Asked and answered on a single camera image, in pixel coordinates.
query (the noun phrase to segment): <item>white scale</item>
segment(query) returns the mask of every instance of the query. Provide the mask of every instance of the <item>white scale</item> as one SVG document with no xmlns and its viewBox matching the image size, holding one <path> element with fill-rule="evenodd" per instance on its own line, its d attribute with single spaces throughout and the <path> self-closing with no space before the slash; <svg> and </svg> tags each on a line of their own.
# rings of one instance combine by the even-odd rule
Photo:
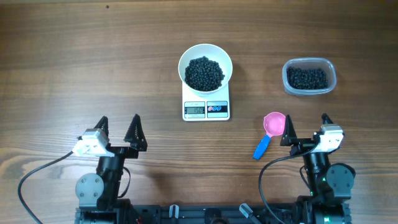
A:
<svg viewBox="0 0 398 224">
<path fill-rule="evenodd" d="M 184 121 L 226 121 L 229 119 L 229 86 L 211 95 L 198 96 L 182 84 L 182 119 Z"/>
</svg>

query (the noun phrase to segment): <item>wood grain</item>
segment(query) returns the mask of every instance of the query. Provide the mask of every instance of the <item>wood grain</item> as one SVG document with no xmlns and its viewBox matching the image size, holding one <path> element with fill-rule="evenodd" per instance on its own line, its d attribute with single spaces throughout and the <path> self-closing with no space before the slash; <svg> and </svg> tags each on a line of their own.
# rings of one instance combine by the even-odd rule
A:
<svg viewBox="0 0 398 224">
<path fill-rule="evenodd" d="M 261 204 L 262 166 L 286 156 L 279 138 L 261 161 L 262 117 L 290 114 L 309 137 L 328 113 L 346 133 L 330 156 L 357 171 L 355 223 L 398 219 L 398 14 L 394 1 L 142 1 L 0 5 L 0 220 L 33 223 L 17 197 L 28 171 L 72 149 L 106 115 L 113 144 L 141 115 L 146 153 L 126 161 L 133 204 Z M 181 119 L 178 60 L 199 43 L 234 64 L 232 117 Z M 291 58 L 325 57 L 338 84 L 327 95 L 290 96 L 281 70 Z M 71 156 L 33 175 L 24 197 L 44 223 L 71 223 L 75 183 L 97 160 Z M 308 194 L 301 159 L 271 166 L 271 202 Z"/>
</svg>

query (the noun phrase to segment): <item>measuring scoop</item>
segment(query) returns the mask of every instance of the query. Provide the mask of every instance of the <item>measuring scoop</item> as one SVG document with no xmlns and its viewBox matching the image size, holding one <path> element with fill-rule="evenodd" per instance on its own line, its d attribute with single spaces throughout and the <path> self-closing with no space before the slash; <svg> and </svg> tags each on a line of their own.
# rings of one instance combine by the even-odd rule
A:
<svg viewBox="0 0 398 224">
<path fill-rule="evenodd" d="M 264 129 L 266 130 L 266 136 L 261 140 L 253 155 L 253 158 L 257 160 L 260 159 L 263 153 L 267 150 L 271 137 L 284 133 L 285 115 L 280 112 L 269 113 L 264 117 Z"/>
</svg>

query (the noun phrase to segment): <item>container of blueberries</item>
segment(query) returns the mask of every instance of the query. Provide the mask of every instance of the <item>container of blueberries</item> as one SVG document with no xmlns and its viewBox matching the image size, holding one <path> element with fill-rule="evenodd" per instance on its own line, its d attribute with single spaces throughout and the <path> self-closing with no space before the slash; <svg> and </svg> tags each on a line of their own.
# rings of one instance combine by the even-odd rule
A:
<svg viewBox="0 0 398 224">
<path fill-rule="evenodd" d="M 194 94 L 207 96 L 226 86 L 232 75 L 229 55 L 213 44 L 198 44 L 180 58 L 178 74 L 183 85 Z"/>
<path fill-rule="evenodd" d="M 332 91 L 336 84 L 336 71 L 325 58 L 295 58 L 282 69 L 286 93 L 296 96 L 318 95 Z"/>
</svg>

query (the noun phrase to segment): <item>black cable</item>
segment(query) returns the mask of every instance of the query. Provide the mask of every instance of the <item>black cable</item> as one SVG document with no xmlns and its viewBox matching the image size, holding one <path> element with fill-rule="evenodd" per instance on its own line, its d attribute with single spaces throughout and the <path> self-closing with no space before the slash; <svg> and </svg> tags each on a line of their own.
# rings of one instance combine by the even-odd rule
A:
<svg viewBox="0 0 398 224">
<path fill-rule="evenodd" d="M 54 161 L 52 161 L 52 162 L 49 162 L 48 164 L 42 165 L 42 166 L 40 166 L 40 167 L 38 167 L 38 168 L 36 168 L 36 169 L 30 171 L 30 172 L 29 172 L 28 174 L 26 174 L 26 175 L 21 179 L 21 181 L 19 182 L 19 185 L 18 185 L 18 197 L 19 197 L 19 200 L 21 201 L 22 205 L 25 207 L 27 213 L 29 213 L 29 215 L 31 215 L 31 217 L 32 217 L 37 223 L 39 223 L 39 224 L 43 224 L 43 223 L 35 216 L 35 214 L 33 214 L 32 210 L 27 206 L 27 204 L 25 203 L 24 198 L 22 197 L 22 191 L 21 191 L 22 184 L 24 183 L 24 181 L 25 181 L 30 175 L 36 173 L 37 171 L 39 171 L 39 170 L 41 170 L 41 169 L 43 169 L 43 168 L 46 168 L 46 167 L 48 167 L 48 166 L 51 166 L 51 165 L 54 164 L 54 163 L 57 163 L 57 162 L 59 162 L 59 161 L 61 161 L 61 160 L 63 160 L 63 159 L 66 159 L 68 156 L 70 156 L 70 155 L 72 155 L 72 154 L 73 154 L 73 152 L 69 152 L 68 154 L 64 155 L 63 157 L 61 157 L 61 158 L 59 158 L 59 159 L 56 159 L 56 160 L 54 160 Z"/>
<path fill-rule="evenodd" d="M 309 150 L 309 151 L 307 151 L 307 152 L 303 152 L 303 153 L 301 153 L 301 154 L 297 154 L 297 155 L 294 155 L 294 156 L 286 156 L 286 157 L 282 157 L 282 158 L 279 158 L 279 159 L 275 159 L 275 160 L 273 160 L 273 161 L 270 161 L 267 165 L 265 165 L 265 166 L 261 169 L 260 176 L 259 176 L 259 190 L 260 190 L 260 196 L 261 196 L 262 202 L 264 202 L 264 205 L 265 205 L 266 208 L 268 209 L 269 213 L 270 213 L 276 220 L 278 220 L 278 222 L 280 222 L 281 224 L 285 224 L 285 223 L 282 222 L 282 220 L 280 220 L 280 219 L 275 215 L 275 213 L 271 210 L 270 206 L 268 205 L 268 203 L 267 203 L 267 201 L 266 201 L 266 198 L 264 197 L 264 194 L 262 193 L 262 187 L 261 187 L 262 175 L 263 175 L 264 171 L 265 171 L 269 166 L 273 165 L 274 163 L 280 162 L 280 161 L 285 161 L 285 160 L 287 160 L 287 159 L 293 159 L 293 158 L 305 156 L 305 155 L 311 153 L 317 146 L 318 146 L 318 145 L 314 146 L 314 148 L 312 148 L 311 150 Z"/>
<path fill-rule="evenodd" d="M 127 184 L 126 189 L 124 189 L 124 192 L 123 192 L 120 196 L 118 196 L 118 198 L 123 198 L 123 197 L 126 195 L 127 190 L 129 190 L 129 186 L 130 186 L 130 180 L 131 180 L 130 171 L 129 171 L 129 169 L 127 169 L 126 167 L 123 167 L 123 169 L 129 174 L 129 183 Z"/>
<path fill-rule="evenodd" d="M 301 176 L 301 179 L 303 179 L 303 181 L 304 181 L 304 184 L 308 187 L 308 189 L 310 188 L 310 185 L 308 184 L 308 182 L 307 182 L 307 180 L 305 179 L 305 177 L 304 177 L 304 175 L 303 175 L 303 172 L 302 172 L 302 169 L 304 168 L 304 166 L 302 166 L 301 168 L 300 168 L 300 176 Z"/>
</svg>

